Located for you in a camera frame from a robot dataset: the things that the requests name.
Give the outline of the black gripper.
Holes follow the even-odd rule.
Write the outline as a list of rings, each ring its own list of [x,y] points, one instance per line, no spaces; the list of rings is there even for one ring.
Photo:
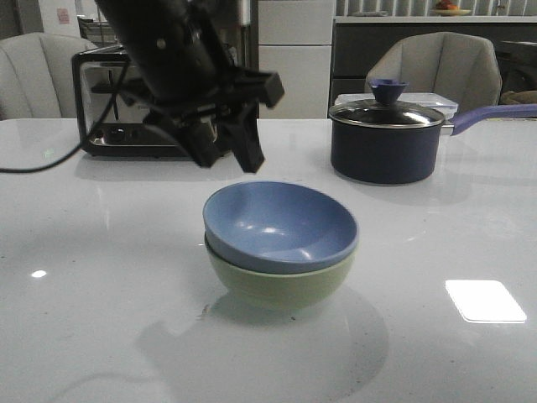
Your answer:
[[[255,174],[265,161],[258,136],[258,104],[275,107],[284,96],[284,86],[275,71],[232,69],[228,81],[209,92],[172,103],[150,102],[143,124],[161,123],[164,136],[185,151],[200,167],[210,168],[222,156],[216,132],[208,122],[217,121],[225,139],[245,173]]]

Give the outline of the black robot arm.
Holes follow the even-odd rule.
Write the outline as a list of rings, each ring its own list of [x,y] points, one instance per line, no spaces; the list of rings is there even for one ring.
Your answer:
[[[222,141],[246,173],[264,162],[258,107],[275,107],[284,87],[275,71],[234,64],[202,1],[100,1],[142,85],[118,84],[149,108],[143,125],[210,168]]]

